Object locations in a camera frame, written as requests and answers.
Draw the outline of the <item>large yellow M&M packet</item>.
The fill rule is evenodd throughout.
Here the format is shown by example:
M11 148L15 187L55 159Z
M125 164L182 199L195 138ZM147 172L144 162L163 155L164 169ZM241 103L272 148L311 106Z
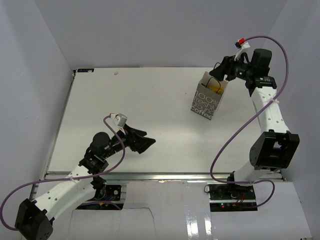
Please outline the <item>large yellow M&M packet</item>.
M220 95L220 96L222 96L223 93L224 93L224 88L223 88L222 86L213 86L213 85L211 85L211 86L209 86L208 88L209 88L213 93L218 94L218 95Z

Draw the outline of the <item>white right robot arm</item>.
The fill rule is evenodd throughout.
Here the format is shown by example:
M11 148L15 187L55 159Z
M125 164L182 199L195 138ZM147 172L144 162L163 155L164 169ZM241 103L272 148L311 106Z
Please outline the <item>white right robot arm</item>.
M245 81L255 109L261 135L249 150L249 160L232 172L223 183L226 195L236 200L249 192L268 172L286 169L300 143L298 134L291 133L281 114L277 84L269 75L272 52L257 48L249 59L245 52L225 56L209 75L218 81L236 78Z

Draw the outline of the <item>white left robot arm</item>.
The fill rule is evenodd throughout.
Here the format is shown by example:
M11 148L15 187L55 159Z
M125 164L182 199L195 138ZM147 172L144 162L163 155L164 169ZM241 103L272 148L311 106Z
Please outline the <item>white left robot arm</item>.
M109 165L107 158L126 148L142 154L155 142L147 132L127 124L113 137L106 132L96 133L83 159L67 177L35 200L26 199L19 205L15 228L27 240L47 240L54 220L64 211L105 196L106 181L100 174Z

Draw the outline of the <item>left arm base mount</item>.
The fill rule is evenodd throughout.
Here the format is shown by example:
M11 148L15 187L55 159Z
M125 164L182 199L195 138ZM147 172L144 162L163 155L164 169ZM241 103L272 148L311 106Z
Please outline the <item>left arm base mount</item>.
M78 209L87 210L121 210L122 186L106 185L92 199L79 205Z

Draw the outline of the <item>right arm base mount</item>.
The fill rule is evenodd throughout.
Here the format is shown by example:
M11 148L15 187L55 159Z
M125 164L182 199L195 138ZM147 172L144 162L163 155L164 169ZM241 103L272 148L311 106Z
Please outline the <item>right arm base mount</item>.
M253 186L207 184L203 190L209 196L211 213L258 210Z

